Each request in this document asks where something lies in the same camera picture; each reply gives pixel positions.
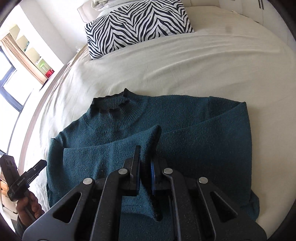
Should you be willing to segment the person's left hand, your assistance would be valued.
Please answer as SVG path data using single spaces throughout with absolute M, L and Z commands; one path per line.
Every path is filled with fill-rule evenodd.
M 28 192 L 28 196 L 18 200 L 16 203 L 16 210 L 21 223 L 25 227 L 30 226 L 34 222 L 31 216 L 38 219 L 45 213 L 39 204 L 37 197 L 30 191 Z

